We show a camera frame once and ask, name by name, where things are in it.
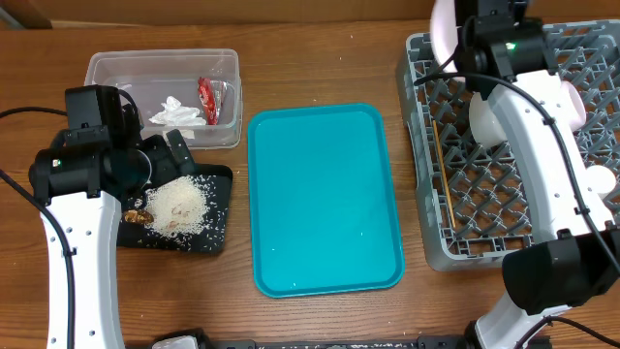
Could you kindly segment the wooden chopstick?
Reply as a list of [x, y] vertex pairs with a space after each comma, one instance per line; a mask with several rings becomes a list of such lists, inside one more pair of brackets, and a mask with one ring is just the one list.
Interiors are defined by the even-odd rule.
[[440, 172], [441, 172], [442, 185], [443, 185], [443, 189], [444, 189], [444, 193], [445, 193], [446, 201], [447, 201], [450, 226], [454, 229], [456, 225], [455, 225], [455, 218], [454, 218], [452, 201], [451, 201], [451, 196], [450, 196], [450, 187], [448, 184], [448, 179], [447, 179], [447, 175], [445, 171], [444, 156], [443, 156], [443, 150], [442, 150], [439, 132], [437, 128], [437, 122], [434, 119], [432, 120], [432, 128], [433, 128], [434, 142], [435, 142], [435, 146], [437, 150], [437, 157], [438, 157], [439, 167], [440, 167]]

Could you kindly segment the pink round plate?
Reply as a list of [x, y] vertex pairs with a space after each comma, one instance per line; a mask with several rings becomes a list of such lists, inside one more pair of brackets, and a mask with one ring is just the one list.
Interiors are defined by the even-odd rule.
[[430, 17], [430, 41], [436, 62], [445, 63], [458, 44], [454, 0], [436, 0]]

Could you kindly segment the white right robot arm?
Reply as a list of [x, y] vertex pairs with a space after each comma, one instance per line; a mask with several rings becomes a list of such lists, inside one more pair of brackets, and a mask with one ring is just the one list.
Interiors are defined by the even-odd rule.
[[505, 295], [474, 330], [482, 348], [520, 348], [615, 283], [619, 231], [575, 143], [580, 99], [560, 78], [542, 22], [512, 1], [458, 1], [454, 11], [456, 70], [506, 135], [535, 239], [504, 258]]

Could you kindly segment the white napkin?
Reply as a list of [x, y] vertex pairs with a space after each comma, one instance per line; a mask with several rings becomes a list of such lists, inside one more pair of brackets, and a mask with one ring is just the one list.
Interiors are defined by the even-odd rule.
[[193, 127], [202, 127], [207, 124], [198, 108], [183, 106], [173, 96], [169, 96], [166, 102], [162, 103], [162, 107], [164, 109], [150, 117], [149, 121], [157, 125], [174, 127], [185, 139], [195, 138]]

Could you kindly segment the cooked white rice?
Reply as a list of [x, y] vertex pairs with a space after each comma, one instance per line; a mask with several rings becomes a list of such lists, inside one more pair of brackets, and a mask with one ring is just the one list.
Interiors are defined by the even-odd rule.
[[227, 177], [185, 175], [161, 187], [147, 189], [143, 199], [136, 199], [132, 209], [145, 209], [153, 217], [143, 226], [156, 235], [175, 242], [186, 242], [205, 233], [207, 239], [222, 238], [228, 209], [218, 202], [228, 184]]

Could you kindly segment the brown food scrap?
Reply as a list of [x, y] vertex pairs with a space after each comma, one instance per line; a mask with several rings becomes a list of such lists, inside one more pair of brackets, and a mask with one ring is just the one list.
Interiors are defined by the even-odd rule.
[[154, 217], [145, 209], [129, 209], [123, 213], [126, 222], [147, 226], [153, 223]]

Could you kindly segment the grey bowl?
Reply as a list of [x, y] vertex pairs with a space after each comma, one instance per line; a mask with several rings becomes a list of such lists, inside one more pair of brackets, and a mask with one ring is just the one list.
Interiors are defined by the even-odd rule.
[[479, 92], [472, 95], [469, 105], [469, 122], [474, 140], [484, 148], [503, 143], [507, 136], [489, 103]]

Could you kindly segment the white paper cup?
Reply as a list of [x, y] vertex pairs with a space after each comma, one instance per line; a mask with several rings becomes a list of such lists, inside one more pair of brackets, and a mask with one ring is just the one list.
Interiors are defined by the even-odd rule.
[[593, 165], [586, 169], [587, 189], [604, 199], [616, 187], [616, 177], [605, 166]]

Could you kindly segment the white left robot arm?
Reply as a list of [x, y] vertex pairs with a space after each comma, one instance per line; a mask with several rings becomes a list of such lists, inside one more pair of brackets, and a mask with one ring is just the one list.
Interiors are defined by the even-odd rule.
[[29, 169], [47, 238], [50, 348], [122, 348], [116, 243], [124, 200], [193, 173], [177, 130], [140, 135], [131, 96], [87, 85], [65, 93], [68, 127]]

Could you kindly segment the red snack wrapper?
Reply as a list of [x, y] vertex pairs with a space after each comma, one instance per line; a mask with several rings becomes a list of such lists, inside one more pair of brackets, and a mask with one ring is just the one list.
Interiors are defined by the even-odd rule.
[[208, 125], [217, 125], [219, 123], [227, 88], [228, 84], [222, 80], [203, 77], [198, 79], [199, 98]]

